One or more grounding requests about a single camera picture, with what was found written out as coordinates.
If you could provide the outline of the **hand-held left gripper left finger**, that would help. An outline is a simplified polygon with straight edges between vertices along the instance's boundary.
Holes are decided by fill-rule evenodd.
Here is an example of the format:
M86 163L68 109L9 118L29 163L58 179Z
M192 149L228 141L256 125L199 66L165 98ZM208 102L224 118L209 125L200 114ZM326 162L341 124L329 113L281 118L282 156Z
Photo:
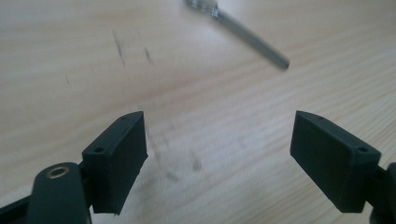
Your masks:
M120 214L147 158L143 111L116 119L83 150L95 213Z

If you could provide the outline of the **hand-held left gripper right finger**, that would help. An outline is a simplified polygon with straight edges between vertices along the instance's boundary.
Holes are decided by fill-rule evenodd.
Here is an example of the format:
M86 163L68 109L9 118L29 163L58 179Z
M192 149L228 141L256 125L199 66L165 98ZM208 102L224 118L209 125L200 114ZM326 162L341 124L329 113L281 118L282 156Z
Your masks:
M378 150L321 116L298 111L290 155L338 210L362 211L366 180L381 157Z

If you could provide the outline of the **metal tool with grey handle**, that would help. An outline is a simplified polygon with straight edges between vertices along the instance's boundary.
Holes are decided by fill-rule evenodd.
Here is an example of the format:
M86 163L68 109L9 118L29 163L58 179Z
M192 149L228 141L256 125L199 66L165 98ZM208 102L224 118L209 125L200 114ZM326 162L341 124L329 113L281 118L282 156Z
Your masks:
M290 60L286 56L255 35L246 26L227 15L219 8L216 0L184 0L184 2L189 8L212 17L231 32L238 35L279 68L288 69L290 67Z

